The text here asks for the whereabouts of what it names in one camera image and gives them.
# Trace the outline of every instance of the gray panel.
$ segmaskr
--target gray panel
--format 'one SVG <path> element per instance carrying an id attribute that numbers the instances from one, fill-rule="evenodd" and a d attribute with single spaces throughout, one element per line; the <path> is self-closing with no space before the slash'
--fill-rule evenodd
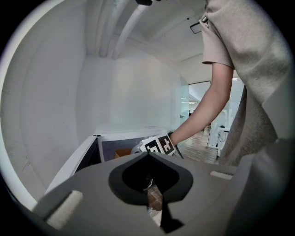
<path id="1" fill-rule="evenodd" d="M 111 170 L 139 155 L 80 170 L 41 199 L 34 212 L 44 217 L 72 190 L 78 190 L 84 197 L 62 231 L 71 235 L 163 235 L 163 230 L 153 222 L 146 206 L 124 203 L 108 185 Z"/>
<path id="2" fill-rule="evenodd" d="M 223 192 L 229 180 L 211 176 L 212 171 L 234 174 L 236 167 L 195 162 L 188 159 L 169 157 L 158 153 L 160 157 L 175 163 L 191 172 L 194 183 L 182 201 L 169 203 L 172 218 L 186 224 L 208 208 Z"/>

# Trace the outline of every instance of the cardboard box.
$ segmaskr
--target cardboard box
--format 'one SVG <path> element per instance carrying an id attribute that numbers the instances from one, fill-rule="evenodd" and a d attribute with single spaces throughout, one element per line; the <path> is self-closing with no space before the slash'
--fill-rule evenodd
<path id="1" fill-rule="evenodd" d="M 115 151 L 115 159 L 119 157 L 128 156 L 131 154 L 132 148 L 117 149 Z"/>

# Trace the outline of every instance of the ceiling pipe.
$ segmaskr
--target ceiling pipe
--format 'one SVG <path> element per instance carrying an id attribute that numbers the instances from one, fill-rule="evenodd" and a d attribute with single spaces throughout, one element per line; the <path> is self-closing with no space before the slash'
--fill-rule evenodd
<path id="1" fill-rule="evenodd" d="M 104 26 L 106 25 L 107 17 L 110 15 L 110 12 L 112 10 L 112 5 L 113 5 L 113 0 L 101 0 L 101 1 L 103 1 L 103 4 L 100 10 L 100 15 L 96 25 L 95 44 L 94 44 L 95 55 L 99 54 L 102 32 L 103 32 Z"/>
<path id="2" fill-rule="evenodd" d="M 150 6 L 138 5 L 138 7 L 134 10 L 129 20 L 127 21 L 122 33 L 117 41 L 115 49 L 112 54 L 112 58 L 116 60 L 127 40 L 127 37 L 135 27 L 136 23 L 140 20 L 143 14 L 150 8 Z"/>
<path id="3" fill-rule="evenodd" d="M 97 24 L 100 19 L 103 0 L 88 0 L 86 9 L 85 41 L 88 54 L 95 54 Z"/>
<path id="4" fill-rule="evenodd" d="M 130 0 L 115 0 L 112 6 L 112 12 L 107 18 L 106 24 L 102 32 L 102 38 L 100 43 L 99 55 L 101 57 L 107 56 L 108 47 L 110 44 L 111 36 L 115 30 L 117 22 L 122 15 L 124 8 L 127 6 Z"/>

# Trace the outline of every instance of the black opening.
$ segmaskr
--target black opening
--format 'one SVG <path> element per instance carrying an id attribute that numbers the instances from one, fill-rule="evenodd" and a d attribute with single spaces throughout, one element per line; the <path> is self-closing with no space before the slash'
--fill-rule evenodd
<path id="1" fill-rule="evenodd" d="M 94 142 L 91 144 L 91 146 L 89 147 L 88 151 L 86 152 L 85 156 L 80 162 L 80 165 L 76 169 L 75 173 L 77 173 L 81 169 L 84 169 L 85 167 L 95 165 L 98 163 L 101 163 L 101 159 L 100 159 L 100 152 L 98 148 L 98 140 L 96 138 Z"/>
<path id="2" fill-rule="evenodd" d="M 163 195 L 161 228 L 169 233 L 183 225 L 171 217 L 168 203 L 181 201 L 193 185 L 191 173 L 155 153 L 143 153 L 114 170 L 109 176 L 112 192 L 122 201 L 148 206 L 145 180 L 150 176 Z"/>

